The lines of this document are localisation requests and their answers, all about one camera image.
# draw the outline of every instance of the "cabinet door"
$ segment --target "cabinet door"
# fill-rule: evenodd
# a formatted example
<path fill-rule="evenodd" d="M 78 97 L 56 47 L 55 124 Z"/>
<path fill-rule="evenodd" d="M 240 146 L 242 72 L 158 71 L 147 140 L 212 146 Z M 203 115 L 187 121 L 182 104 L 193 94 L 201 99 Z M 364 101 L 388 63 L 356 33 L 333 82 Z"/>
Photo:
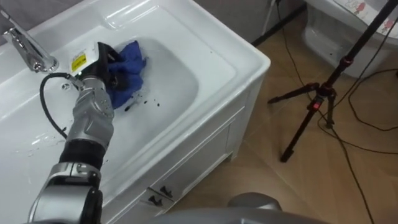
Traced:
<path fill-rule="evenodd" d="M 191 158 L 152 188 L 174 201 L 183 197 L 227 156 L 228 129 L 229 126 L 216 133 Z"/>
<path fill-rule="evenodd" d="M 174 202 L 168 198 L 154 192 L 151 189 L 146 190 L 135 202 L 128 206 L 115 218 L 115 224 L 141 224 L 149 219 L 163 214 Z"/>

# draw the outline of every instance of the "sticker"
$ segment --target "sticker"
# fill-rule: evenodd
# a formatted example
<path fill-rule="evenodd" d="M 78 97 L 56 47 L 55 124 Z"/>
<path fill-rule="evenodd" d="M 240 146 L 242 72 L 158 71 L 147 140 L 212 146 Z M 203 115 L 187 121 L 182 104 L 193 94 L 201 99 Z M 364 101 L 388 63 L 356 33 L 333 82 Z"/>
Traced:
<path fill-rule="evenodd" d="M 379 14 L 379 10 L 374 9 L 368 0 L 334 0 L 337 4 L 354 14 L 368 26 Z M 377 29 L 382 35 L 389 34 L 389 37 L 398 39 L 398 26 L 394 26 L 395 17 L 391 16 L 384 20 L 384 23 Z"/>
<path fill-rule="evenodd" d="M 72 61 L 72 72 L 78 70 L 86 62 L 87 62 L 86 54 L 84 52 L 78 54 Z"/>

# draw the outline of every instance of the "yellow warning label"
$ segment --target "yellow warning label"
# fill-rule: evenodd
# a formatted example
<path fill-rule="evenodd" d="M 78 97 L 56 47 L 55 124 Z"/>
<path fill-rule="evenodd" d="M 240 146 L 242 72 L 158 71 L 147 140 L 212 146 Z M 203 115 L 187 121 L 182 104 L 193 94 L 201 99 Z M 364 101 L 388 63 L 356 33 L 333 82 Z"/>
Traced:
<path fill-rule="evenodd" d="M 73 59 L 72 62 L 72 72 L 75 72 L 78 70 L 82 65 L 84 65 L 87 62 L 86 54 L 81 54 L 77 56 L 76 58 Z"/>

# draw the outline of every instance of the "white toilet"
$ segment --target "white toilet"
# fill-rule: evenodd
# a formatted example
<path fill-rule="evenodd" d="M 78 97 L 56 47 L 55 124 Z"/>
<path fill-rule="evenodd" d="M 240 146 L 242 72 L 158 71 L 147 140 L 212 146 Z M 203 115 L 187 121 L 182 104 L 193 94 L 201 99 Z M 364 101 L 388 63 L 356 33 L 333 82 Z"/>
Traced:
<path fill-rule="evenodd" d="M 353 13 L 334 2 L 334 0 L 305 1 L 308 5 L 308 23 L 303 32 L 304 41 L 314 52 L 335 67 L 366 30 L 367 25 Z M 387 0 L 365 0 L 365 2 L 376 11 L 380 11 Z M 389 18 L 395 20 L 397 16 L 398 10 L 395 9 Z M 383 38 L 384 35 L 375 34 L 364 49 L 360 51 L 354 63 L 345 71 L 345 74 L 359 77 L 380 46 Z M 384 59 L 393 50 L 397 49 L 398 39 L 388 37 L 382 50 L 366 70 L 363 78 L 375 72 Z"/>

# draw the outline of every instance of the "tripod leg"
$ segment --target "tripod leg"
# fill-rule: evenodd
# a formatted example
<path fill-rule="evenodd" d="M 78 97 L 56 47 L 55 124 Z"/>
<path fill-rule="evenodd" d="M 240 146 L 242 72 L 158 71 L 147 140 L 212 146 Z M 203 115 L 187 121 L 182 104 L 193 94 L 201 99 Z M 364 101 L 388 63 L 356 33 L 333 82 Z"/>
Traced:
<path fill-rule="evenodd" d="M 279 102 L 281 100 L 287 100 L 289 98 L 292 98 L 292 97 L 295 97 L 295 96 L 299 96 L 301 94 L 310 93 L 311 91 L 314 91 L 314 90 L 316 90 L 318 88 L 319 88 L 319 83 L 309 83 L 309 84 L 306 84 L 305 86 L 303 86 L 301 88 L 298 88 L 296 90 L 288 92 L 288 93 L 286 93 L 283 96 L 277 96 L 277 97 L 274 97 L 274 98 L 270 99 L 268 101 L 268 104 L 277 103 L 277 102 Z"/>
<path fill-rule="evenodd" d="M 329 97 L 328 97 L 328 117 L 326 120 L 326 128 L 331 129 L 335 122 L 333 121 L 333 110 L 335 106 L 335 100 L 336 100 L 336 93 L 333 92 Z"/>
<path fill-rule="evenodd" d="M 301 137 L 301 135 L 305 131 L 305 128 L 310 123 L 313 115 L 319 110 L 319 107 L 321 106 L 322 102 L 323 102 L 323 98 L 322 97 L 318 97 L 318 96 L 316 96 L 312 100 L 312 102 L 308 106 L 308 113 L 307 113 L 306 117 L 304 118 L 303 122 L 301 123 L 300 127 L 298 128 L 297 132 L 295 133 L 295 135 L 294 135 L 292 141 L 290 142 L 289 146 L 287 146 L 285 152 L 280 157 L 280 161 L 281 162 L 287 162 L 290 159 L 290 157 L 293 155 L 293 153 L 294 153 L 293 147 L 297 144 L 297 141 L 299 140 L 299 138 Z"/>

